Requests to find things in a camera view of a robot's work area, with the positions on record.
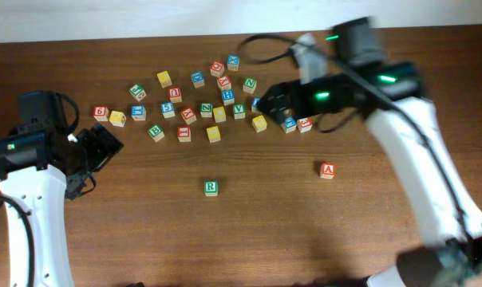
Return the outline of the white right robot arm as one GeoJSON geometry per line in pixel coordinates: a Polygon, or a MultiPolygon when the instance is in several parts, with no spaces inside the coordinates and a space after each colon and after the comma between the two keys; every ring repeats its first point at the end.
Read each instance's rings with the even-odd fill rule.
{"type": "Polygon", "coordinates": [[[260,112],[282,123],[354,108],[389,157],[413,209],[422,244],[395,264],[345,286],[461,286],[482,273],[482,211],[467,192],[438,128],[436,109],[410,61],[389,64],[368,18],[337,25],[340,73],[325,71],[313,41],[290,41],[300,77],[271,86],[260,112]]]}

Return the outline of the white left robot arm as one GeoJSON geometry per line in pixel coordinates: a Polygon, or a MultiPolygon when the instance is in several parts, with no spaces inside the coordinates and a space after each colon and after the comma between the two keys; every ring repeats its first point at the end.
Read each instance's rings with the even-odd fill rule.
{"type": "Polygon", "coordinates": [[[101,124],[70,132],[41,129],[0,140],[0,203],[6,208],[10,285],[72,286],[65,200],[123,147],[101,124]]]}

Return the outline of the green R block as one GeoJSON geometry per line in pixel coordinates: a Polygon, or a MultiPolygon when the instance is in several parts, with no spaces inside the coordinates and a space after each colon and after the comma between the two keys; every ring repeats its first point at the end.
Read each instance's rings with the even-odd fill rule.
{"type": "Polygon", "coordinates": [[[219,193],[219,185],[215,180],[204,182],[204,194],[206,196],[217,196],[219,193]]]}

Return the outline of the yellow S block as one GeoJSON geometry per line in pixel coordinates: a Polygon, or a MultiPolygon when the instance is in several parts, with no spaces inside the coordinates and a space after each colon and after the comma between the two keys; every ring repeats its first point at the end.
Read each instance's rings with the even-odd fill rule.
{"type": "Polygon", "coordinates": [[[256,116],[252,119],[252,126],[256,132],[262,132],[267,129],[267,121],[263,115],[256,116]]]}
{"type": "Polygon", "coordinates": [[[210,143],[215,143],[221,140],[221,135],[218,126],[212,126],[206,129],[207,137],[210,143]]]}

